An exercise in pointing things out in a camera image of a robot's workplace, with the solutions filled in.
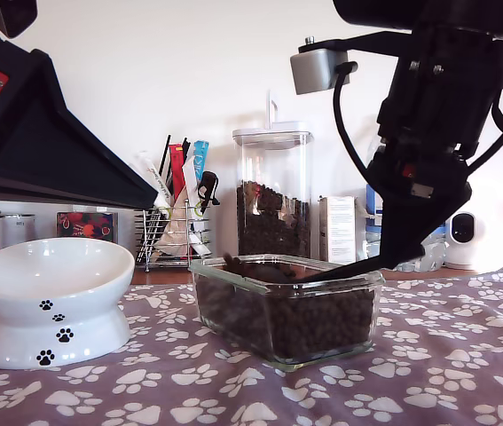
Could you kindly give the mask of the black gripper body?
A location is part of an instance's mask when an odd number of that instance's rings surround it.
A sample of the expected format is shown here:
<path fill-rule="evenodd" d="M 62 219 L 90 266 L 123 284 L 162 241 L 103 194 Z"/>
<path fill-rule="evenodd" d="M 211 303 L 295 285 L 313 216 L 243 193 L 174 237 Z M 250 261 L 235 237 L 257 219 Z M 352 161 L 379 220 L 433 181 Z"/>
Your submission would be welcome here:
<path fill-rule="evenodd" d="M 368 167 L 383 197 L 436 199 L 463 190 L 465 161 L 478 147 L 503 90 L 503 40 L 449 27 L 420 27 L 403 43 L 378 114 L 385 140 Z"/>

